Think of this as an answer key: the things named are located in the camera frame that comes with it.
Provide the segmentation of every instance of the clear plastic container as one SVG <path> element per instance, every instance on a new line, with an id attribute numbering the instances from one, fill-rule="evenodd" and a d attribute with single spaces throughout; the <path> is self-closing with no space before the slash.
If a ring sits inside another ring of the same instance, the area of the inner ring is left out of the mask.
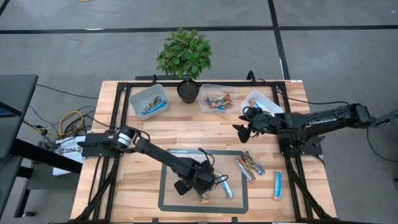
<path id="1" fill-rule="evenodd" d="M 243 108 L 245 108 L 246 106 L 250 106 L 249 101 L 251 99 L 254 99 L 261 109 L 269 111 L 272 116 L 274 116 L 274 114 L 276 113 L 284 112 L 280 106 L 276 105 L 273 101 L 268 99 L 262 93 L 257 90 L 253 90 L 241 103 L 242 114 L 244 113 Z"/>
<path id="2" fill-rule="evenodd" d="M 141 115 L 141 111 L 144 110 L 145 107 L 156 96 L 159 96 L 160 99 L 165 100 L 166 105 L 164 105 L 162 108 L 160 108 L 150 114 Z M 169 97 L 167 96 L 166 91 L 164 90 L 164 88 L 161 84 L 155 84 L 145 90 L 142 90 L 139 93 L 131 95 L 129 97 L 129 101 L 131 103 L 132 109 L 133 109 L 134 113 L 136 114 L 137 118 L 139 118 L 141 120 L 146 120 L 148 118 L 151 118 L 169 108 Z"/>
<path id="3" fill-rule="evenodd" d="M 232 108 L 227 108 L 226 110 L 219 110 L 210 108 L 206 103 L 206 97 L 210 97 L 211 99 L 219 98 L 225 96 L 229 93 L 232 100 Z M 205 113 L 222 113 L 228 114 L 232 113 L 236 106 L 236 90 L 231 86 L 220 86 L 220 85 L 211 85 L 211 84 L 203 84 L 200 87 L 199 91 L 199 105 L 200 109 Z"/>

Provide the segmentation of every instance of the black metal frame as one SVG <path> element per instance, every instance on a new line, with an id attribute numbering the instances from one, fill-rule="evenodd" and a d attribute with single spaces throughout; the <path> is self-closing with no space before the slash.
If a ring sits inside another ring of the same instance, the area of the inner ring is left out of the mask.
<path id="1" fill-rule="evenodd" d="M 198 84 L 201 86 L 202 84 L 214 84 L 214 85 L 225 85 L 225 86 L 269 86 L 272 89 L 272 94 L 273 94 L 273 99 L 274 102 L 277 105 L 280 105 L 280 101 L 279 101 L 279 96 L 278 96 L 278 89 L 281 91 L 282 93 L 282 98 L 284 101 L 284 107 L 286 112 L 290 112 L 290 105 L 289 105 L 289 101 L 287 99 L 287 90 L 286 90 L 286 85 L 284 81 L 276 81 L 276 82 L 257 82 L 256 78 L 253 74 L 252 71 L 250 71 L 246 77 L 247 80 L 251 80 L 251 82 L 201 82 L 198 81 Z M 123 90 L 126 91 L 125 95 L 124 95 L 124 102 L 123 102 L 123 110 L 122 110 L 122 114 L 121 114 L 121 122 L 119 124 L 120 127 L 124 126 L 126 124 L 126 117 L 127 117 L 127 109 L 128 109 L 128 105 L 129 105 L 129 96 L 130 96 L 130 92 L 131 92 L 131 88 L 133 87 L 149 87 L 152 86 L 154 84 L 156 84 L 158 82 L 156 82 L 156 76 L 154 76 L 154 79 L 152 82 L 145 82 L 145 83 L 125 83 L 125 82 L 121 82 L 118 83 L 118 87 L 116 90 L 116 96 L 115 96 L 115 100 L 114 100 L 114 105 L 113 105 L 113 111 L 112 111 L 112 117 L 111 117 L 111 122 L 109 124 L 110 131 L 114 131 L 115 127 L 116 127 L 116 118 L 118 117 L 118 108 L 120 105 L 120 97 L 121 97 L 121 93 Z M 161 85 L 163 86 L 177 86 L 180 82 L 178 80 L 176 80 L 175 82 L 160 82 Z M 285 154 L 284 155 L 285 158 L 285 163 L 286 166 L 291 166 L 291 158 L 289 155 Z M 120 157 L 115 157 L 114 158 L 114 162 L 119 163 Z M 304 176 L 304 171 L 303 171 L 303 164 L 301 161 L 301 157 L 298 156 L 295 158 L 296 160 L 296 165 L 297 165 L 297 169 L 298 169 L 298 178 L 301 181 L 302 185 L 307 188 L 307 184 L 305 181 L 305 176 Z M 103 166 L 102 166 L 102 171 L 101 171 L 101 176 L 100 176 L 100 184 L 98 188 L 100 188 L 106 179 L 106 171 L 108 170 L 108 165 L 109 165 L 109 157 L 105 157 L 104 161 L 103 161 Z M 294 212 L 295 212 L 295 218 L 296 221 L 299 221 L 300 219 L 302 219 L 301 213 L 300 213 L 300 205 L 299 205 L 299 200 L 297 197 L 297 191 L 295 188 L 295 182 L 293 179 L 290 178 L 290 176 L 288 176 L 289 178 L 289 185 L 290 185 L 290 192 L 292 195 L 292 203 L 293 203 L 293 208 L 294 208 Z M 108 199 L 107 199 L 107 206 L 106 206 L 106 211 L 105 211 L 105 220 L 109 220 L 111 219 L 111 211 L 112 211 L 112 206 L 113 206 L 113 197 L 114 197 L 114 191 L 115 191 L 115 186 L 116 186 L 116 178 L 111 182 L 110 186 L 109 186 L 109 194 L 108 194 Z M 307 213 L 307 218 L 312 219 L 313 218 L 313 214 L 312 214 L 312 208 L 309 204 L 309 202 L 307 201 L 307 199 L 304 197 L 304 201 L 305 201 L 305 210 Z M 99 203 L 96 205 L 95 208 L 95 212 L 93 215 L 93 220 L 97 220 L 98 219 L 98 214 L 100 212 L 100 204 L 101 202 L 99 201 Z"/>

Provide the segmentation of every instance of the wooden tabletop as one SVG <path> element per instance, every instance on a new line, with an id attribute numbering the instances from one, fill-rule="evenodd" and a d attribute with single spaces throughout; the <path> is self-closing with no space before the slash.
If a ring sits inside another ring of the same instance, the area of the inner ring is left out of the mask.
<path id="1" fill-rule="evenodd" d="M 302 82 L 285 82 L 289 97 L 307 100 Z M 117 84 L 117 81 L 105 81 L 102 84 L 95 112 L 95 119 L 102 123 L 110 123 Z M 131 94 L 138 93 L 145 88 L 133 87 Z M 265 167 L 266 174 L 261 177 L 257 176 L 255 183 L 248 183 L 249 210 L 245 214 L 162 212 L 157 203 L 162 164 L 146 155 L 135 153 L 125 154 L 120 160 L 111 215 L 112 222 L 151 222 L 153 218 L 159 218 L 160 222 L 230 222 L 231 217 L 237 217 L 240 222 L 295 221 L 285 161 L 279 153 L 277 137 L 264 134 L 258 138 L 250 139 L 246 144 L 242 144 L 236 130 L 232 127 L 232 124 L 245 124 L 238 118 L 241 114 L 240 103 L 243 99 L 253 90 L 260 91 L 269 99 L 273 99 L 271 88 L 267 86 L 245 86 L 236 87 L 236 89 L 238 91 L 237 107 L 232 114 L 221 115 L 202 113 L 198 101 L 187 105 L 178 97 L 175 87 L 165 87 L 170 98 L 170 108 L 167 111 L 147 121 L 140 121 L 135 117 L 131 106 L 129 106 L 126 125 L 148 132 L 151 142 L 162 149 L 197 149 L 202 147 L 204 149 L 251 152 L 258 162 Z M 122 92 L 119 105 L 119 115 L 122 111 L 123 96 L 124 92 Z M 279 97 L 279 100 L 283 105 L 282 97 Z M 289 103 L 292 111 L 309 112 L 306 103 L 292 100 Z M 118 116 L 116 123 L 118 122 L 120 122 L 120 116 Z M 93 122 L 92 130 L 94 133 L 103 133 L 106 129 L 107 127 Z M 335 217 L 336 212 L 323 164 L 313 156 L 302 156 L 302 160 L 309 191 L 325 211 Z M 96 161 L 96 157 L 84 160 L 71 218 L 77 217 L 87 206 Z M 283 172 L 283 199 L 281 201 L 274 200 L 275 170 Z M 101 166 L 98 169 L 94 192 L 97 190 L 96 186 L 100 173 Z M 305 207 L 302 194 L 299 189 L 297 189 L 297 192 L 301 214 L 304 217 Z M 108 192 L 105 192 L 104 198 L 105 200 L 102 200 L 101 204 L 100 218 L 104 217 Z"/>

